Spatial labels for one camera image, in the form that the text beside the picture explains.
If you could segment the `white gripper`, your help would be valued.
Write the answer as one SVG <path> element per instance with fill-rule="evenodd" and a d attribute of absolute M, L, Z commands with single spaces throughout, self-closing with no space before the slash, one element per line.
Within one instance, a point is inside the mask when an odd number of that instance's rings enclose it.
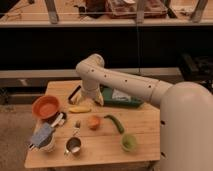
<path fill-rule="evenodd" d="M 81 83 L 81 94 L 75 94 L 71 102 L 78 104 L 81 98 L 91 98 L 100 106 L 104 105 L 104 99 L 100 92 L 100 84 L 94 80 L 83 79 Z"/>

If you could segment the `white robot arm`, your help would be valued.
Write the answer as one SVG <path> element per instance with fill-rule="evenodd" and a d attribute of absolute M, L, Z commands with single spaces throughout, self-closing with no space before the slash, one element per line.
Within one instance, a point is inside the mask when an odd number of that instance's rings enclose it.
<path fill-rule="evenodd" d="M 213 94 L 194 82 L 176 84 L 117 72 L 92 54 L 76 65 L 81 95 L 100 100 L 100 85 L 160 110 L 160 171 L 213 171 Z"/>

